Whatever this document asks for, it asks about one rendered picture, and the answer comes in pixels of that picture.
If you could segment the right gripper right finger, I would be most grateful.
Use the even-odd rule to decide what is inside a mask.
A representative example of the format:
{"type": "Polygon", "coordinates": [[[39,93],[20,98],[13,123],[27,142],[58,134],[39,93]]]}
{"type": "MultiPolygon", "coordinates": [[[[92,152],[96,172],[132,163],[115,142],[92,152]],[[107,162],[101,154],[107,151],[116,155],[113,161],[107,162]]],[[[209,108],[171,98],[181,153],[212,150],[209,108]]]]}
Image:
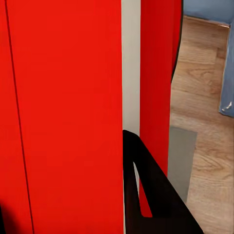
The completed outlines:
{"type": "Polygon", "coordinates": [[[141,138],[122,138],[126,234],[205,234],[141,138]],[[153,217],[141,214],[134,163],[153,217]]]}

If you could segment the radio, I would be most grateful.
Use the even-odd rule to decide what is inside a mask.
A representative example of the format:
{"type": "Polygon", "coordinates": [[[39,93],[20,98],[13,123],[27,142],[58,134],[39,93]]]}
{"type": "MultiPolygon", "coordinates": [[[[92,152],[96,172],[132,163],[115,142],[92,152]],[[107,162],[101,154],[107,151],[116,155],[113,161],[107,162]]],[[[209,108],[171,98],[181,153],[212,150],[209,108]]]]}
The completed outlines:
{"type": "MultiPolygon", "coordinates": [[[[5,234],[126,234],[122,130],[167,177],[184,0],[0,0],[5,234]]],[[[153,217],[136,165],[141,214],[153,217]]]]}

